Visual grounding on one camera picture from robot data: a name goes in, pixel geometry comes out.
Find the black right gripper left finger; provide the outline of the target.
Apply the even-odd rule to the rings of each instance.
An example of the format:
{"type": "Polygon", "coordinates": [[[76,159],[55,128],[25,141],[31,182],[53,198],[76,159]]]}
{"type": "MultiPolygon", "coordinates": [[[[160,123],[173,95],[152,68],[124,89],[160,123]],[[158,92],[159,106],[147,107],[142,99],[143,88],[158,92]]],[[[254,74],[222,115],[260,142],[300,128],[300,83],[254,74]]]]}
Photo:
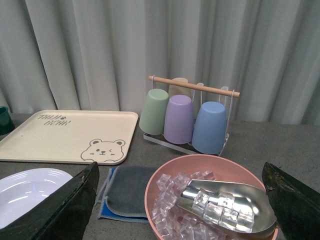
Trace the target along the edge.
{"type": "Polygon", "coordinates": [[[93,162],[29,212],[0,231],[2,240],[81,240],[96,201],[99,166],[93,162]]]}

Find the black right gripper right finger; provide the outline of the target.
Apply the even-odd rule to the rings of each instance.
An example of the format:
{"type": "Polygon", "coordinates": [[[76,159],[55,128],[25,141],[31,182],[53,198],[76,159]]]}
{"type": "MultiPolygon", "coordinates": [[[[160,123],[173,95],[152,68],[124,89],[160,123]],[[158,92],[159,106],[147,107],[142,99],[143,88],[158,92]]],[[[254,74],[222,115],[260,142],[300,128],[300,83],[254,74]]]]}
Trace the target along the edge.
{"type": "Polygon", "coordinates": [[[320,193],[270,162],[262,181],[277,223],[287,240],[320,238],[320,193]]]}

